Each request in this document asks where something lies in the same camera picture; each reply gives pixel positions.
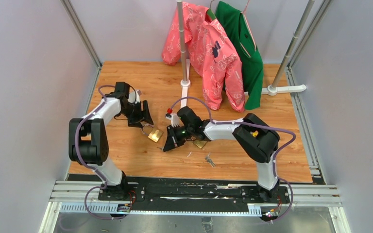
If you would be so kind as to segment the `brass padlock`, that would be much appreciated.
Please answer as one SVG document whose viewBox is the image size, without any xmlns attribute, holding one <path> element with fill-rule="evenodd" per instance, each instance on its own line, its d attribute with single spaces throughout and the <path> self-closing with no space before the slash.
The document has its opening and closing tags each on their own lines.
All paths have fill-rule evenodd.
<svg viewBox="0 0 373 233">
<path fill-rule="evenodd" d="M 155 143 L 158 143 L 164 134 L 164 132 L 161 129 L 151 124 L 144 124 L 141 127 L 141 131 L 144 135 L 146 135 L 151 141 Z"/>
<path fill-rule="evenodd" d="M 193 144 L 197 146 L 199 149 L 202 149 L 207 144 L 207 141 L 194 140 Z"/>
</svg>

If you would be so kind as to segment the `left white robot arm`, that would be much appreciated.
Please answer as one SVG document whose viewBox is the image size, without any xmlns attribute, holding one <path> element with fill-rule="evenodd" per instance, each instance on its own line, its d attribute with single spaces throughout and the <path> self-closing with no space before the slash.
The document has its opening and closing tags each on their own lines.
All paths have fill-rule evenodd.
<svg viewBox="0 0 373 233">
<path fill-rule="evenodd" d="M 141 91 L 126 82 L 117 82 L 113 91 L 101 93 L 100 103 L 88 114 L 69 122 L 68 155 L 71 161 L 91 169 L 101 179 L 100 191 L 117 200 L 130 193 L 125 173 L 109 156 L 107 124 L 123 115 L 129 127 L 152 125 L 148 102 L 141 100 Z"/>
</svg>

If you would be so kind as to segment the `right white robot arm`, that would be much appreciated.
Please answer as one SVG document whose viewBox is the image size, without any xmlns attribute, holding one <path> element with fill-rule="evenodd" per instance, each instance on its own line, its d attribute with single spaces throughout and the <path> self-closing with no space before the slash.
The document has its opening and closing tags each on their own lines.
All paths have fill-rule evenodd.
<svg viewBox="0 0 373 233">
<path fill-rule="evenodd" d="M 171 124 L 167 126 L 164 152 L 178 148 L 191 139 L 204 142 L 235 140 L 256 163 L 260 200 L 268 203 L 277 197 L 279 181 L 273 156 L 278 150 L 280 137 L 255 114 L 249 113 L 233 121 L 202 120 L 186 106 L 175 114 L 169 109 L 166 118 Z"/>
</svg>

